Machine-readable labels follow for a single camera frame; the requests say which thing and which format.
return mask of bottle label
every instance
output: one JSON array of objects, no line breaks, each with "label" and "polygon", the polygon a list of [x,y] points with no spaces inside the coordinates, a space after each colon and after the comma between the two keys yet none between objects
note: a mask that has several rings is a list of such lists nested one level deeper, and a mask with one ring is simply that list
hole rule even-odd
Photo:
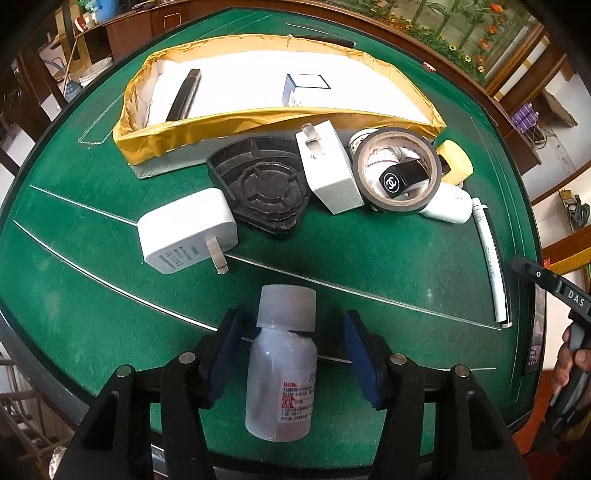
[{"label": "bottle label", "polygon": [[286,370],[281,372],[281,391],[277,421],[294,423],[309,420],[314,403],[316,371]]}]

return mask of hand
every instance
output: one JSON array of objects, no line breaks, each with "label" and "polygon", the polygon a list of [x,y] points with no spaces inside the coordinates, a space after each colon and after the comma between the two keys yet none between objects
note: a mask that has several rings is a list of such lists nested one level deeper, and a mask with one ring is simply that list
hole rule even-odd
[{"label": "hand", "polygon": [[[562,387],[564,387],[569,382],[569,374],[573,367],[573,362],[582,370],[591,372],[591,350],[579,350],[576,352],[574,358],[573,354],[569,350],[570,327],[564,331],[562,340],[564,345],[560,347],[560,350],[558,351],[558,360],[556,361],[556,366],[554,367],[554,376],[550,381],[550,388],[552,389],[554,395],[556,395],[562,389]],[[578,408],[583,408],[590,403],[591,382],[587,387],[587,391],[581,398]]]}]

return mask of blue bucket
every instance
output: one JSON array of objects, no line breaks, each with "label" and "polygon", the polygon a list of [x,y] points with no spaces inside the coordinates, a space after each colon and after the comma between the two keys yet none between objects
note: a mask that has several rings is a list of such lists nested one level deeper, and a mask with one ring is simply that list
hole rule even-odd
[{"label": "blue bucket", "polygon": [[118,13],[118,1],[117,0],[95,0],[98,10],[96,11],[96,20],[98,23],[106,22],[113,17],[117,16]]}]

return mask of green table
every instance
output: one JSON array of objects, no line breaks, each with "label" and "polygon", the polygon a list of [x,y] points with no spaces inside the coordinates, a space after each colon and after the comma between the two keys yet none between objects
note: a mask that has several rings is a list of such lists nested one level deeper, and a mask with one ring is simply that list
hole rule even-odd
[{"label": "green table", "polygon": [[[532,293],[507,276],[513,327],[494,322],[485,258],[473,220],[450,225],[420,215],[356,209],[332,216],[313,199],[285,237],[239,225],[230,273],[203,262],[162,275],[142,261],[135,222],[146,212],[212,186],[205,165],[138,180],[110,136],[122,92],[150,53],[239,33],[333,34],[402,70],[433,101],[451,138],[473,161],[468,190],[488,204],[504,259],[538,258],[530,207],[483,109],[403,52],[331,22],[280,12],[230,9],[195,22],[118,63],[55,121],[22,169],[2,211],[0,309],[28,351],[89,401],[121,364],[164,365],[193,349],[226,309],[256,316],[261,287],[293,283],[317,291],[318,364],[310,434],[274,444],[248,434],[244,402],[248,344],[203,424],[212,452],[298,468],[372,462],[383,413],[361,396],[341,318],[357,309],[371,331],[421,365],[471,367],[507,423],[530,411],[538,372],[525,375]],[[254,322],[248,335],[255,335]],[[433,447],[426,409],[423,453]],[[160,418],[154,409],[153,427]]]}]

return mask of black plastic container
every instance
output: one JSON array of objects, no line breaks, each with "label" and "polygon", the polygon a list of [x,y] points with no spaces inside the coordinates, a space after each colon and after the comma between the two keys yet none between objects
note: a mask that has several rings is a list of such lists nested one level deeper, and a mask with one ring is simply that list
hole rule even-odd
[{"label": "black plastic container", "polygon": [[295,140],[240,140],[213,153],[207,169],[236,218],[269,233],[287,233],[295,227],[310,201]]}]

